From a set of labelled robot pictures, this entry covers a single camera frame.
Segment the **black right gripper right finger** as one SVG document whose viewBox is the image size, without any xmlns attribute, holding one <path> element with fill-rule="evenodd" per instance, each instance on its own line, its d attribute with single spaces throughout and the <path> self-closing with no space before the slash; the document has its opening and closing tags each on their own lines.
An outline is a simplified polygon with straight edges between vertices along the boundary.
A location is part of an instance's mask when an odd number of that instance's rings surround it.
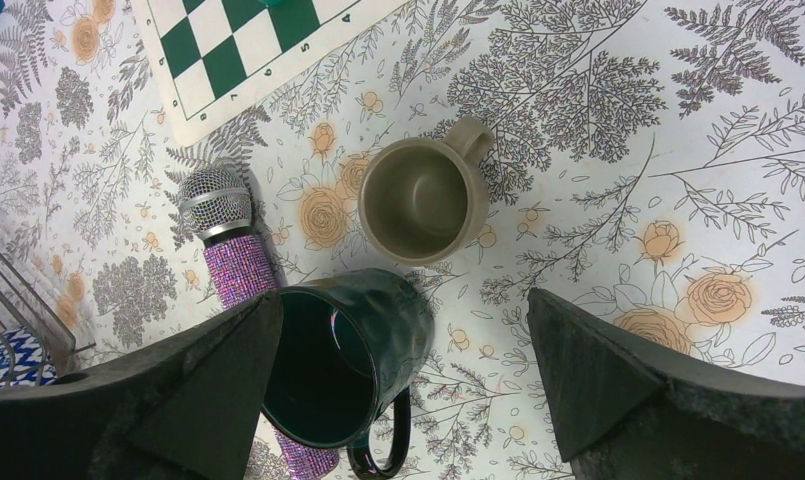
<svg viewBox="0 0 805 480">
<path fill-rule="evenodd" d="M 543 289 L 527 323 L 579 479 L 805 479 L 805 386 L 715 366 Z"/>
</svg>

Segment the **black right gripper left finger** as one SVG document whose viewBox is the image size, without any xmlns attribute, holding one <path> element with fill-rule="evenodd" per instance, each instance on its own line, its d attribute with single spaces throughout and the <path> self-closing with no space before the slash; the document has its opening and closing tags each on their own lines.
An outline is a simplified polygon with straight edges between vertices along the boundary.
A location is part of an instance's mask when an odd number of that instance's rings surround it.
<svg viewBox="0 0 805 480">
<path fill-rule="evenodd" d="M 0 479 L 240 479 L 283 324 L 268 292 L 50 385 L 0 389 Z"/>
</svg>

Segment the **dark green mug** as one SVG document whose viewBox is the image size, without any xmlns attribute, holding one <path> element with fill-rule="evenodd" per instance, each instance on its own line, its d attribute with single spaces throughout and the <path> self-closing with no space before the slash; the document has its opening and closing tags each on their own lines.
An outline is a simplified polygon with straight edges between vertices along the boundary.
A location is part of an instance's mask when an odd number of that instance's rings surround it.
<svg viewBox="0 0 805 480">
<path fill-rule="evenodd" d="M 360 479 L 393 478 L 410 445 L 410 388 L 434 337 L 427 301 L 377 268 L 279 296 L 283 323 L 263 415 L 301 445 L 346 449 Z"/>
</svg>

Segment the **cream ceramic cup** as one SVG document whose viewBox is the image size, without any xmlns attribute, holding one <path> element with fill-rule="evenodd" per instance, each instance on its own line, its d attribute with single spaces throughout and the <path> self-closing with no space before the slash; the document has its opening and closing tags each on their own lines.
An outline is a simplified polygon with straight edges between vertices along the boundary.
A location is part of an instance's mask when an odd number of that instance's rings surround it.
<svg viewBox="0 0 805 480">
<path fill-rule="evenodd" d="M 472 242 L 489 213 L 479 164 L 494 143 L 489 127 L 463 117 L 441 140 L 410 137 L 381 150 L 357 197 L 368 242 L 408 266 L 442 261 Z"/>
</svg>

